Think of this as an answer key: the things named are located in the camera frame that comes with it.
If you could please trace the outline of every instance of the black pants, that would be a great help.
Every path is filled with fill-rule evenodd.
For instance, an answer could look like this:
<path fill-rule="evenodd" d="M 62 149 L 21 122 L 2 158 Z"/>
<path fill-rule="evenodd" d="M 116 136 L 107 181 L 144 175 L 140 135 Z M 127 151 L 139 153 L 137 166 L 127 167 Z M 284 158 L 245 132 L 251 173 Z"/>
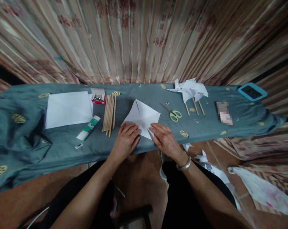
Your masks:
<path fill-rule="evenodd" d="M 48 213 L 39 228 L 50 228 L 69 202 L 77 195 L 82 187 L 90 180 L 93 174 L 105 161 L 99 161 L 91 168 L 70 180 L 55 196 L 50 204 Z M 236 206 L 233 195 L 227 186 L 202 166 L 195 165 L 223 192 L 223 194 Z M 162 166 L 169 183 L 168 203 L 163 219 L 162 228 L 212 228 L 198 203 L 190 184 L 184 174 L 176 169 L 174 162 L 165 162 Z M 92 222 L 92 228 L 114 228 L 110 217 L 113 208 L 114 183 L 111 180 L 102 196 L 97 212 Z"/>

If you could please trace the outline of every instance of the person's left hand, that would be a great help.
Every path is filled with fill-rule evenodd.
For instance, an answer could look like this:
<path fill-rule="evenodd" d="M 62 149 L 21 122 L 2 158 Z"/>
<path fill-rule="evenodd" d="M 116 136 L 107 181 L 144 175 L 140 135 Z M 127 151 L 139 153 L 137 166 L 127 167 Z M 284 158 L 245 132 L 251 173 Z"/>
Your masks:
<path fill-rule="evenodd" d="M 135 123 L 127 125 L 124 123 L 118 131 L 116 141 L 109 155 L 118 163 L 123 162 L 134 150 L 141 136 L 138 136 L 140 129 Z"/>

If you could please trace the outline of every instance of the fingers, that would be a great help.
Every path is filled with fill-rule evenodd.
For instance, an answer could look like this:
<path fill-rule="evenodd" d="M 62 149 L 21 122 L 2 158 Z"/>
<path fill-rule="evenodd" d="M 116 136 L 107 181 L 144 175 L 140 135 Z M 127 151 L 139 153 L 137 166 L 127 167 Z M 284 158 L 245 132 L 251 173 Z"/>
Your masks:
<path fill-rule="evenodd" d="M 155 129 L 161 131 L 162 133 L 164 133 L 164 131 L 170 131 L 169 127 L 161 125 L 159 123 L 152 123 L 151 124 L 152 127 L 154 127 Z"/>
<path fill-rule="evenodd" d="M 138 129 L 138 126 L 130 127 L 126 134 L 130 136 L 136 129 Z"/>
<path fill-rule="evenodd" d="M 135 126 L 135 123 L 131 123 L 125 126 L 122 133 L 126 133 L 131 127 Z"/>
<path fill-rule="evenodd" d="M 159 149 L 161 149 L 162 144 L 160 143 L 160 141 L 159 141 L 159 139 L 157 138 L 156 135 L 153 136 L 152 140 L 153 140 L 153 142 L 155 143 L 155 145 L 156 145 Z"/>
<path fill-rule="evenodd" d="M 154 135 L 156 135 L 158 138 L 161 138 L 161 136 L 163 135 L 163 133 L 161 131 L 159 131 L 158 129 L 154 129 L 154 128 L 150 127 L 149 130 L 152 133 L 154 133 Z"/>
<path fill-rule="evenodd" d="M 130 137 L 132 137 L 133 139 L 135 139 L 136 136 L 138 136 L 140 132 L 141 132 L 141 130 L 140 130 L 140 129 L 137 129 L 136 131 L 134 131 L 134 132 L 130 135 Z"/>
<path fill-rule="evenodd" d="M 141 136 L 137 136 L 134 140 L 134 142 L 132 143 L 132 146 L 131 146 L 131 152 L 134 150 L 134 148 L 137 146 L 139 140 L 140 140 Z"/>
<path fill-rule="evenodd" d="M 124 130 L 124 128 L 125 128 L 126 125 L 127 125 L 127 123 L 124 123 L 124 124 L 120 127 L 120 129 L 119 129 L 119 131 L 118 131 L 118 134 L 121 134 L 121 133 L 122 133 L 122 131 Z"/>

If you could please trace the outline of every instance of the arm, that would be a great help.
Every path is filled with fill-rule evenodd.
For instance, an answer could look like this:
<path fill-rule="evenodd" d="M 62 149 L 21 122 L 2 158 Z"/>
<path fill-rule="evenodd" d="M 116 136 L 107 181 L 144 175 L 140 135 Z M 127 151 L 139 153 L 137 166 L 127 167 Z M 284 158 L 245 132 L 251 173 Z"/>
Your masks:
<path fill-rule="evenodd" d="M 180 148 L 169 127 L 158 123 L 153 123 L 151 126 L 154 127 L 150 130 L 154 133 L 153 141 L 156 146 L 171 157 L 179 167 L 186 165 L 188 155 Z M 214 228 L 251 228 L 234 205 L 193 162 L 183 173 Z"/>
<path fill-rule="evenodd" d="M 119 165 L 134 150 L 140 139 L 139 132 L 138 126 L 134 123 L 121 126 L 108 159 L 67 205 L 51 229 L 91 226 L 105 188 Z"/>

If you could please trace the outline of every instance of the blue phone case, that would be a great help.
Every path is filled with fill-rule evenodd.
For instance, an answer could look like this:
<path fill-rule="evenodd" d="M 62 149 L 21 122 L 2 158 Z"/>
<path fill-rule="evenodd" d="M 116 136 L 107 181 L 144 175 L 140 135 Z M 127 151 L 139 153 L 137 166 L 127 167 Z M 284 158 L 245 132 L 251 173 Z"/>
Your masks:
<path fill-rule="evenodd" d="M 262 94 L 261 96 L 257 97 L 257 98 L 252 98 L 250 95 L 248 95 L 247 93 L 245 93 L 242 89 L 245 88 L 246 86 L 250 86 L 251 88 L 253 88 L 255 91 L 259 92 L 260 94 Z M 257 86 L 256 84 L 254 83 L 247 83 L 243 86 L 241 86 L 240 88 L 237 89 L 237 91 L 242 94 L 244 97 L 246 97 L 248 100 L 250 101 L 257 101 L 257 100 L 260 100 L 264 97 L 266 97 L 268 95 L 268 93 L 260 88 L 259 86 Z"/>

